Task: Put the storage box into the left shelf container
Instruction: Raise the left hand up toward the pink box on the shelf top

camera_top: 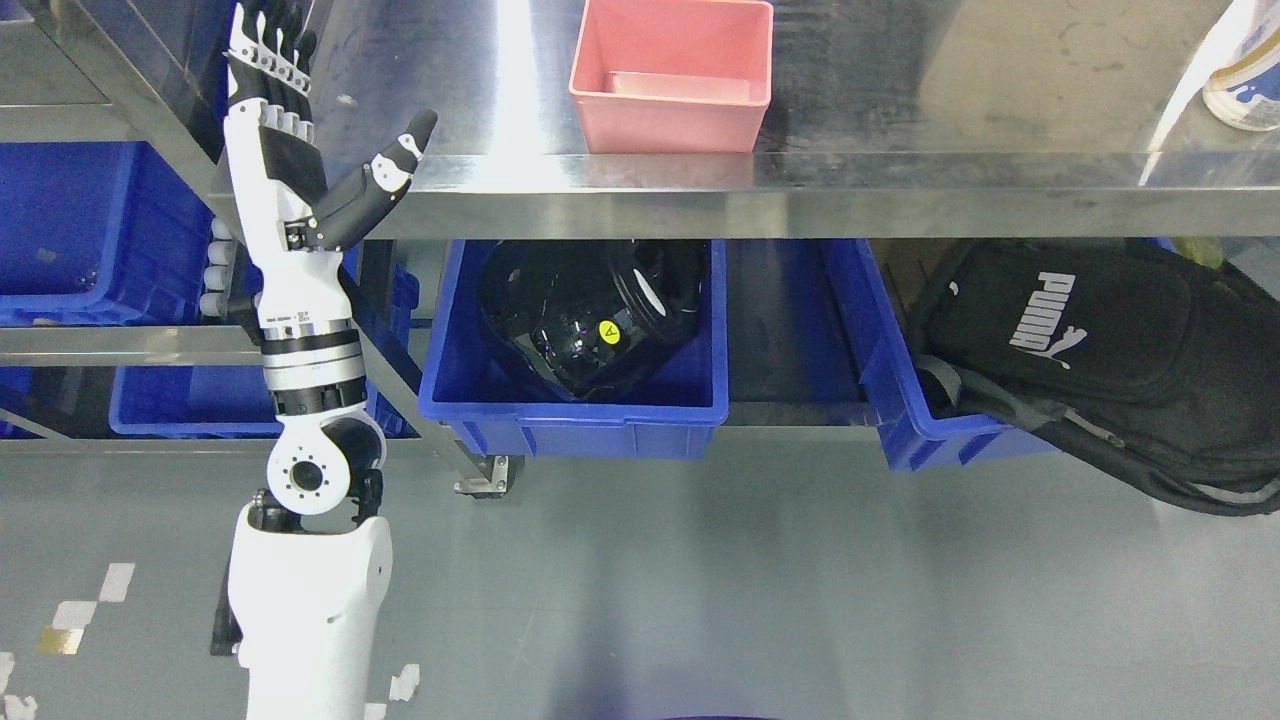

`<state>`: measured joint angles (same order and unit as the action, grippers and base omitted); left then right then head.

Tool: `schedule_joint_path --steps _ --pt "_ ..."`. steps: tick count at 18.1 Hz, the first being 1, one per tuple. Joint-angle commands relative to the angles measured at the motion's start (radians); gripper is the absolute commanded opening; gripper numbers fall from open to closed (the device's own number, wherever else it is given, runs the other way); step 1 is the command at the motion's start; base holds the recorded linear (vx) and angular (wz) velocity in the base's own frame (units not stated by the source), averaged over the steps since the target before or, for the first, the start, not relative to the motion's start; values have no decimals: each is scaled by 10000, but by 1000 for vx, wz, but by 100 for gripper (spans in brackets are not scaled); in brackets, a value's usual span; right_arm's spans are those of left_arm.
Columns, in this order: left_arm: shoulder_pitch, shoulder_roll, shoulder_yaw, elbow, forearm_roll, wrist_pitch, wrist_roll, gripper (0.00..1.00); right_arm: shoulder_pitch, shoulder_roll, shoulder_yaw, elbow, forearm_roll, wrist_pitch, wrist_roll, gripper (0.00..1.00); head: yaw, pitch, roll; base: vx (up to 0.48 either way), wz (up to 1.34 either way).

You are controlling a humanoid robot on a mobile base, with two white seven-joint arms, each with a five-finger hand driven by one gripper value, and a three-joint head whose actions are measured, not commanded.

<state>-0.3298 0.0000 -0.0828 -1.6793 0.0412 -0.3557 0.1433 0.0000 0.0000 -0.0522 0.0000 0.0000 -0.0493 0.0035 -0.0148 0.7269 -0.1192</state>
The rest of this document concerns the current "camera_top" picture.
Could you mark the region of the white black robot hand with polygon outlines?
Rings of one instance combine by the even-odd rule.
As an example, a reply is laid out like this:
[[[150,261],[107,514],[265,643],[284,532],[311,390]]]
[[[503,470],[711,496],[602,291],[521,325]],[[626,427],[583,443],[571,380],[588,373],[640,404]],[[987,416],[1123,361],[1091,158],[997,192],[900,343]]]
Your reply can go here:
[[[302,9],[282,1],[237,3],[232,13],[223,129],[253,263],[339,263],[339,251],[364,241],[408,192],[438,123],[434,110],[420,111],[326,190],[320,152],[306,135],[317,36],[302,27]]]

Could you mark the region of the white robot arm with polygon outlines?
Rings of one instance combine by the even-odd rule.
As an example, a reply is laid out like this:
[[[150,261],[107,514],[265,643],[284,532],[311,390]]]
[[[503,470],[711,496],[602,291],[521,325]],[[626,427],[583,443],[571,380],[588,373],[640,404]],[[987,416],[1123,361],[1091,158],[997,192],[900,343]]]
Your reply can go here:
[[[224,149],[279,434],[243,506],[227,601],[248,719],[361,719],[393,573],[380,514],[387,437],[371,416],[340,265],[404,197],[438,115],[416,114],[343,181],[326,179],[310,105],[316,35],[289,1],[238,1],[227,38]]]

